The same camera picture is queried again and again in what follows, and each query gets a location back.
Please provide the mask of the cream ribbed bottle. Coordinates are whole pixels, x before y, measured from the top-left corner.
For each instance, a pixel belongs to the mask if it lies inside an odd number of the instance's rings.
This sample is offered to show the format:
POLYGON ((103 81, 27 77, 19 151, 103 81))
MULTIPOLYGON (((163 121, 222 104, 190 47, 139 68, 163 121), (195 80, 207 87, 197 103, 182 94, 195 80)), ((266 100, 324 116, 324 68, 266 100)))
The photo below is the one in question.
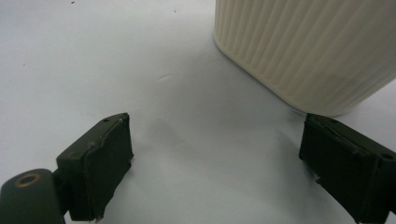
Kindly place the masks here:
POLYGON ((213 36, 306 113, 345 114, 396 79, 396 0, 216 0, 213 36))

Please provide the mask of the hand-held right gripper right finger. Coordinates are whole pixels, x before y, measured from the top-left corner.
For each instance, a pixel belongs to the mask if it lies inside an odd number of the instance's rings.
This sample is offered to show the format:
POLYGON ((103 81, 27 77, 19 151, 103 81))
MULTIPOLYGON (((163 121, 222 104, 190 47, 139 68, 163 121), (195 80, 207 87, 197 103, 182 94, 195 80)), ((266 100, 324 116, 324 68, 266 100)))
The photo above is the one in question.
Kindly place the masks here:
POLYGON ((357 223, 396 214, 396 152, 335 119, 308 114, 299 157, 357 223))

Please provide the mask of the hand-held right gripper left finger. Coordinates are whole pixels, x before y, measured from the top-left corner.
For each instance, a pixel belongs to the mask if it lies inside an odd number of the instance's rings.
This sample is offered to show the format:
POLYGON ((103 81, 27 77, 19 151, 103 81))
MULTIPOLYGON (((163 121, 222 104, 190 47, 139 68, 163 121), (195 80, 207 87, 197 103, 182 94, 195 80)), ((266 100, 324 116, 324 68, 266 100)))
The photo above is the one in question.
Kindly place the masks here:
POLYGON ((132 166, 130 116, 101 119, 57 158, 58 174, 70 186, 70 217, 103 218, 106 206, 132 166))

